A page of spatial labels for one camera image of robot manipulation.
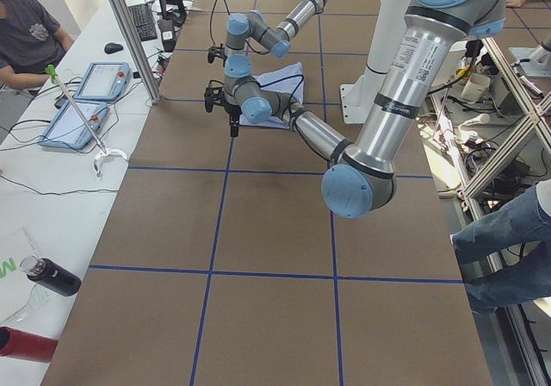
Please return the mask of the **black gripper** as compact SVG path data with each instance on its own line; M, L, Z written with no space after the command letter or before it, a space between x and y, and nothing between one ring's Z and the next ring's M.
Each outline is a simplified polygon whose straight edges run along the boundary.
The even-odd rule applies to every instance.
M226 46L220 43L218 46L212 45L207 51L207 62L212 64L216 59L221 59L226 63Z
M238 104L232 104L226 99L224 88L220 87L207 87L204 92L204 105L205 110L208 113L212 113L214 106L222 107L228 114L230 136L232 138L238 137L241 108Z

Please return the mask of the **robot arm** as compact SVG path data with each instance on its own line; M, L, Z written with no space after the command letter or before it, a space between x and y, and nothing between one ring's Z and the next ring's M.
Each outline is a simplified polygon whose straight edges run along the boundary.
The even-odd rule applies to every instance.
M220 106L229 116L232 136L239 122L252 124L279 118L296 131L330 168L322 179L326 206L343 218L358 218L386 205L396 189L393 160L427 96L449 49L460 40L499 33L505 0L411 0L400 42L362 130L348 140L305 109L292 94L265 90L251 74L245 43L257 41L283 57L291 40L328 0L301 0L277 27L269 27L257 11L233 13L226 23L226 42L209 57L224 61L225 80L204 94L206 109Z
M212 45L207 52L207 62L227 59L245 50L245 44L253 39L264 49L283 58L290 49L290 41L298 35L307 22L324 11L328 0L300 0L296 7L275 27L271 27L257 10L231 13L226 21L226 41Z

